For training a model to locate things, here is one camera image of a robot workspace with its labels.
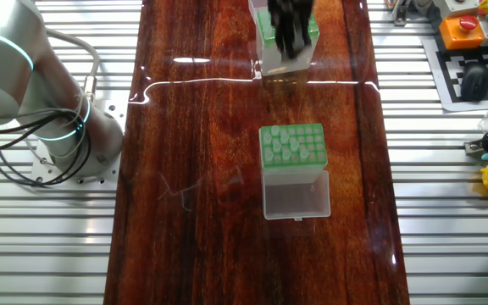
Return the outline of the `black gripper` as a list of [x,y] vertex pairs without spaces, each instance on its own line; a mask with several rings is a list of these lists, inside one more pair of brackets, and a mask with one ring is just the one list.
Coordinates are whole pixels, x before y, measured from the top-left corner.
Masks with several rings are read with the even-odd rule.
[[289,59],[297,57],[294,48],[295,29],[293,24],[284,24],[282,20],[296,17],[301,23],[302,40],[305,46],[311,46],[312,40],[308,32],[309,19],[312,14],[314,0],[268,0],[267,6],[270,23],[275,27],[275,42],[280,53]]

